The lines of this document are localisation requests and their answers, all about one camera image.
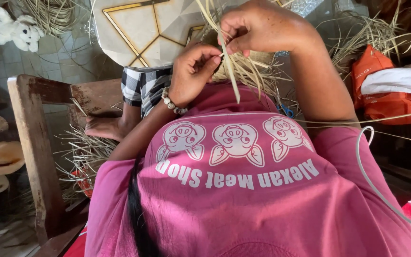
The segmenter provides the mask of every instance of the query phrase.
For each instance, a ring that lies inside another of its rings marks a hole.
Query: white stuffed animal
[[[38,41],[45,34],[35,24],[36,21],[29,15],[20,15],[14,21],[9,13],[0,7],[0,45],[13,40],[23,51],[37,52]]]

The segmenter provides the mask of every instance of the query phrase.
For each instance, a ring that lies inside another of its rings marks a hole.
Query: pink t-shirt
[[[237,105],[229,86],[207,87],[150,143],[138,185],[165,256],[411,257],[410,225],[358,168],[358,129],[329,128],[312,142],[295,121],[268,111],[270,101],[240,91]],[[398,206],[364,138],[360,154],[372,182]],[[99,169],[86,257],[137,255],[127,216],[133,165],[107,161]]]

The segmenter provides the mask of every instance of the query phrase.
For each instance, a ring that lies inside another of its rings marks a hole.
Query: black hair
[[[134,232],[134,242],[139,257],[162,257],[156,242],[150,237],[142,211],[137,175],[142,170],[141,158],[134,162],[128,184],[128,219]]]

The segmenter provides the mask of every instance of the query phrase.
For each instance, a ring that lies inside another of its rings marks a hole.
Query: wooden chair
[[[30,75],[8,79],[8,89],[26,169],[36,207],[36,233],[42,246],[37,256],[60,256],[88,219],[88,200],[66,209],[61,196],[54,157],[42,104],[68,107],[72,126],[84,127],[85,115],[74,105],[75,98],[87,114],[119,111],[111,106],[122,102],[120,79],[70,85]]]

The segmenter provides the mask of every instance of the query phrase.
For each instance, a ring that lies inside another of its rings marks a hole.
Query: checkered shorts
[[[141,108],[144,118],[160,100],[163,88],[171,85],[172,68],[152,72],[138,72],[123,69],[123,101]]]

